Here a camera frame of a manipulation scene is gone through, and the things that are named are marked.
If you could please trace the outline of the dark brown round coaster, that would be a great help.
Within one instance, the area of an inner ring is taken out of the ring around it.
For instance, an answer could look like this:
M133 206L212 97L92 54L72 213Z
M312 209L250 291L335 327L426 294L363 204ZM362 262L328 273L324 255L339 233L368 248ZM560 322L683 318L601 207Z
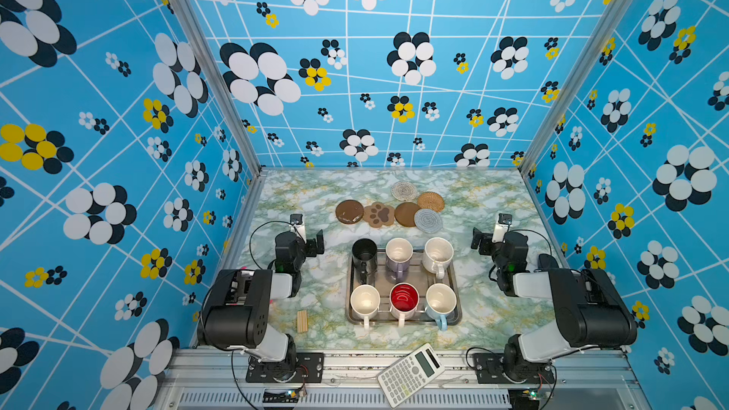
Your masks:
M364 216L364 206L360 201L346 199L335 208L336 219L346 225L358 223Z

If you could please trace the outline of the cream mug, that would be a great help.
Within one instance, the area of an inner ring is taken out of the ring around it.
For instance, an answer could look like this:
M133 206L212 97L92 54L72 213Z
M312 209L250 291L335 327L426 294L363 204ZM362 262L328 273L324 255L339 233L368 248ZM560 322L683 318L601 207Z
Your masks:
M454 247L450 241L441 237L428 239L423 248L423 269L442 280L454 257Z
M377 315L381 303L381 295L377 289L370 285L360 285L353 290L349 303L355 315L363 321L364 329L370 330L370 322Z

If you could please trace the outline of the grey woven round coaster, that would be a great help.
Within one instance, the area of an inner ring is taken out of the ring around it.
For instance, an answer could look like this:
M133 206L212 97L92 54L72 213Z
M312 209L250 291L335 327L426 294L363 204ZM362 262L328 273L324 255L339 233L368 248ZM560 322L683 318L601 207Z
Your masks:
M417 210L414 214L414 223L424 233L438 233L443 228L442 217L431 209Z

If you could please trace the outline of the tan wicker round coaster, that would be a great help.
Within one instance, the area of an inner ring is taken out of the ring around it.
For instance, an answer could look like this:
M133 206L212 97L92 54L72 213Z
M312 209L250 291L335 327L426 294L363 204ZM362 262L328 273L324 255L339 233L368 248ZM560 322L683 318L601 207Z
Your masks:
M419 205L422 209L429 209L440 213L445 208L445 201L444 198L438 193L424 192L419 195L417 199L417 205Z

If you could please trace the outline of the brown wooden round coaster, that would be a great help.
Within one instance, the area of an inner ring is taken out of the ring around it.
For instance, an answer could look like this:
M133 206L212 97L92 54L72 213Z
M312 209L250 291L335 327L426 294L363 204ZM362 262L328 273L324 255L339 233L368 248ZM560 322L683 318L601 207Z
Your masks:
M395 219L406 228L414 228L416 226L415 215L419 210L421 210L421 207L417 203L403 202L395 208Z

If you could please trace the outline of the multicolour woven round coaster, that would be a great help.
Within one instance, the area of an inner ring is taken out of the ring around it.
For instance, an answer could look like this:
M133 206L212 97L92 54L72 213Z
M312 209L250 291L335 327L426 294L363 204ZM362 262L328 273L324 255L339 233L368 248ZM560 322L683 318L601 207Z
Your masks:
M408 181L400 180L391 186L391 195L398 201L410 202L419 197L416 186Z

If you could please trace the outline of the cork paw print coaster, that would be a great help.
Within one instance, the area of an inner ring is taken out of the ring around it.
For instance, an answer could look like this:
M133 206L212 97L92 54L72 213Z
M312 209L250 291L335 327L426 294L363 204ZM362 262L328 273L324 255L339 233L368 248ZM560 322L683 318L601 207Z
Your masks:
M379 229L383 226L391 226L395 222L395 209L381 202L374 202L364 207L363 220L371 228Z

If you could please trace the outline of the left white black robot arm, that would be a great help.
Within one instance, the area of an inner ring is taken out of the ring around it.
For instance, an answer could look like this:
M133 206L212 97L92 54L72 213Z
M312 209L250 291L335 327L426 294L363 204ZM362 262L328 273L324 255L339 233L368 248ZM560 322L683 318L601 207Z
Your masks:
M302 362L292 336L270 325L270 304L296 296L306 259L324 251L321 231L314 239L303 239L290 231L275 237L275 260L269 268L221 271L203 299L197 341L219 350L248 354L250 382L296 378Z

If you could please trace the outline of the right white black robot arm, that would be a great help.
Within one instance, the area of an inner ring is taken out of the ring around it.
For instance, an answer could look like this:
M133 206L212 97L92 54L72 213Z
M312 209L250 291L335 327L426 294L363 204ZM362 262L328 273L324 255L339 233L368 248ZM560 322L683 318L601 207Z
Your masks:
M493 259L493 280L509 297L552 302L554 320L509 338L501 355L502 373L525 382L553 360L584 349L618 349L637 339L632 312L601 269L561 268L550 254L540 269L527 270L528 237L518 231L484 233L475 228L471 248Z

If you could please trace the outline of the black computer mouse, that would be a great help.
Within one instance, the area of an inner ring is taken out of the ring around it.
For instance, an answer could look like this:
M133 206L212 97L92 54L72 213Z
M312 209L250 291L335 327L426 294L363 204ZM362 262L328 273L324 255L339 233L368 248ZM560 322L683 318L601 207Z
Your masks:
M555 257L550 254L539 254L537 258L537 269L539 269L539 271L548 271L559 268L560 265Z

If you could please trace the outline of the small wooden block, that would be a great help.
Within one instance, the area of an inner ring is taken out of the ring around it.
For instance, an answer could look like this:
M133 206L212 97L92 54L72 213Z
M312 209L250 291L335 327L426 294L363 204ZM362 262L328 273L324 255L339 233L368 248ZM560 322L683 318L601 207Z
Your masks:
M309 330L309 317L307 311L296 313L296 328L298 333L306 333Z

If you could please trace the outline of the black metal cup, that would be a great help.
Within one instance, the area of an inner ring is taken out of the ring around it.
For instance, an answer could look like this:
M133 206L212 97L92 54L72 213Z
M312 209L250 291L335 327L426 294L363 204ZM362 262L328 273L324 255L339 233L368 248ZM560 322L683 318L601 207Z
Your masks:
M378 269L378 246L369 238L361 238L354 242L352 249L354 274L360 285L367 285Z

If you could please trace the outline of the lavender ceramic mug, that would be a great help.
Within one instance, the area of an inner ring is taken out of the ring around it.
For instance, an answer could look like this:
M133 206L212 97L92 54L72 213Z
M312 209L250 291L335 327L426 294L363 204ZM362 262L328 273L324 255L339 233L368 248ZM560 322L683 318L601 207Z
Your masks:
M385 267L388 278L396 283L404 282L414 254L412 244L405 238L393 238L385 247Z

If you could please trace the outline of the red interior mug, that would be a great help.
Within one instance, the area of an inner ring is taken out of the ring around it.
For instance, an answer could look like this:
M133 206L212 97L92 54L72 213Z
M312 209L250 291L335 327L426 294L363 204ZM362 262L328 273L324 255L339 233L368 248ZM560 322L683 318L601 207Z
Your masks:
M398 321L398 327L403 328L406 320L411 319L418 309L420 294L409 283L395 285L389 294L389 313Z

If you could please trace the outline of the right green circuit board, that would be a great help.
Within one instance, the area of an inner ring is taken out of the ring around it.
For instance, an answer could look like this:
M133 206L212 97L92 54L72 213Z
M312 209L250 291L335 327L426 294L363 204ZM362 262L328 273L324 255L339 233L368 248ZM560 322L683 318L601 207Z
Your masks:
M535 389L509 390L509 400L513 409L537 410L550 397L549 391L537 391Z

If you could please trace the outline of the green circuit board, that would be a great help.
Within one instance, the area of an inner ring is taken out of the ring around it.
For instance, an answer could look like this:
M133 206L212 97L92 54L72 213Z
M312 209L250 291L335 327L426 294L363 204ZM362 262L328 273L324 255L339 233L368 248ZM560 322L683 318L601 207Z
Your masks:
M537 391L535 389L509 390L509 400L513 409L537 410L550 397L549 391Z
M307 396L304 387L290 390L266 390L263 394L263 404L297 404Z

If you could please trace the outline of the left green circuit board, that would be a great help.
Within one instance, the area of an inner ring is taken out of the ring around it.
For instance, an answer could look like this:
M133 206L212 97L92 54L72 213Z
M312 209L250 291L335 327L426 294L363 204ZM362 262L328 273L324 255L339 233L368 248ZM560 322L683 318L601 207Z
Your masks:
M304 387L290 390L266 390L263 394L263 404L297 404L307 396Z

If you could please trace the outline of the white scientific calculator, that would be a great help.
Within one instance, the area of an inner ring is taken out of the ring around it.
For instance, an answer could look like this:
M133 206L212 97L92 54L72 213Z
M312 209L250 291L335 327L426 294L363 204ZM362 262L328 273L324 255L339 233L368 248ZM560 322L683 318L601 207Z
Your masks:
M445 371L432 345L424 344L400 358L377 376L391 408L396 408Z

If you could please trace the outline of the light blue handled mug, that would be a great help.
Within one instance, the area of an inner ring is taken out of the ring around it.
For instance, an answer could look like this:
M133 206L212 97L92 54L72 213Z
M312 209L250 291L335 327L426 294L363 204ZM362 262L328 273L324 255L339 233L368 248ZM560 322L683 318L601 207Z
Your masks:
M441 331L446 331L447 317L455 310L457 302L458 298L451 287L442 283L433 284L426 292L425 313Z

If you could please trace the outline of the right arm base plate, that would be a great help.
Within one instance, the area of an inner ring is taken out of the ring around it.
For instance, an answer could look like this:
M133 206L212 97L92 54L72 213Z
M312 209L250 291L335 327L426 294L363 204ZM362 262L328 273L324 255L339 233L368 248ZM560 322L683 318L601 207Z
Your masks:
M470 365L481 385L551 385L555 382L550 364L517 363L506 370L502 354L473 353Z

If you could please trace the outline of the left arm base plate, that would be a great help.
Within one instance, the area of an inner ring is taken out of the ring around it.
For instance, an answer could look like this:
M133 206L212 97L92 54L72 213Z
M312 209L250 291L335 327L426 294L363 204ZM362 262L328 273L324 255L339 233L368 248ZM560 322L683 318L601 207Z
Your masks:
M282 362L262 362L251 357L247 383L321 383L325 355L321 352L288 353Z

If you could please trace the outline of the aluminium front frame rail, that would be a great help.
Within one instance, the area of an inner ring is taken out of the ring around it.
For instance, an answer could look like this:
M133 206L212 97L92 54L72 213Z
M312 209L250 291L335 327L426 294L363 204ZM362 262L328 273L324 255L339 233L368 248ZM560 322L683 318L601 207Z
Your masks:
M249 383L247 357L184 350L167 372L156 409L387 409L382 377L406 350L331 350L286 383ZM436 353L440 374L404 409L647 409L649 401L620 351L558 359L531 379L502 376L485 351Z

